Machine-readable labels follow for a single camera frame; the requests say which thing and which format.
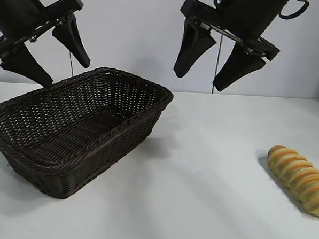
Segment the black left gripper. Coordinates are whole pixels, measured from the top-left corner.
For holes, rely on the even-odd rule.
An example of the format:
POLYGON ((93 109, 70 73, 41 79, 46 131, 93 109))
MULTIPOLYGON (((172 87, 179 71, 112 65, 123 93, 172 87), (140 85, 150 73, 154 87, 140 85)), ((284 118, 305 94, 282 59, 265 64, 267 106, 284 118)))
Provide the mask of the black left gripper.
POLYGON ((53 28, 52 36, 88 68, 90 58, 74 14, 82 8, 81 0, 58 0, 48 6, 40 0, 0 0, 0 67, 50 88, 51 76, 37 63, 25 42, 32 42, 53 28))

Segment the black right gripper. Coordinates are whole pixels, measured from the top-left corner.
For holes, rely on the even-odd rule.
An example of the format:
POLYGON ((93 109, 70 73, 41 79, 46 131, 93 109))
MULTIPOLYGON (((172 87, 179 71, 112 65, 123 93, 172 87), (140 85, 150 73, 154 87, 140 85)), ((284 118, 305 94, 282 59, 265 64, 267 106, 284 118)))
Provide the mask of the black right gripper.
MULTIPOLYGON (((201 27, 201 22, 220 30, 230 32, 246 48, 273 60, 280 52, 261 35, 271 22, 279 16, 285 0, 213 0, 209 6, 199 0, 185 0, 180 11, 185 17, 181 48, 173 68, 182 78, 216 41, 211 29, 201 27)), ((213 86, 223 91, 240 78, 263 68, 266 62, 259 56, 246 53, 235 44, 228 60, 220 69, 213 86)))

